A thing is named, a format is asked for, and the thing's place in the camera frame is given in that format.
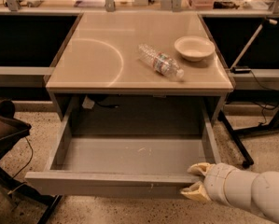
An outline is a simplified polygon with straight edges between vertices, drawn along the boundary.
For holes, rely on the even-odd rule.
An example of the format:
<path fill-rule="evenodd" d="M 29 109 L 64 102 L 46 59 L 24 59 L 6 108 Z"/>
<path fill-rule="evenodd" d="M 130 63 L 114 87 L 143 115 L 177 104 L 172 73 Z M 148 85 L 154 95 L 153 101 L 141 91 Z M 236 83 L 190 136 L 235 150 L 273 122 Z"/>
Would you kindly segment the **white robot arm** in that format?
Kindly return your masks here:
<path fill-rule="evenodd" d="M 188 173 L 203 181 L 181 189 L 186 198 L 239 208 L 279 224 L 279 172 L 254 173 L 223 162 L 201 162 Z"/>

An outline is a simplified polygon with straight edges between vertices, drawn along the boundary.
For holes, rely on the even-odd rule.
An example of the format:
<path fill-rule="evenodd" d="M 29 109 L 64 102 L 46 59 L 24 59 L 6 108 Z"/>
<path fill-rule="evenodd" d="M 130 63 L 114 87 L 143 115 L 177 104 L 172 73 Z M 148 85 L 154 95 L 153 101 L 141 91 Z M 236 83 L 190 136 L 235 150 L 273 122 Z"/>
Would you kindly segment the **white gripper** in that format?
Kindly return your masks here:
<path fill-rule="evenodd" d="M 180 193 L 188 199 L 198 202 L 213 202 L 230 206 L 224 186 L 231 172 L 237 168 L 226 163 L 211 164 L 199 162 L 188 168 L 191 175 L 205 176 L 203 182 L 198 181 L 188 188 L 183 188 Z"/>

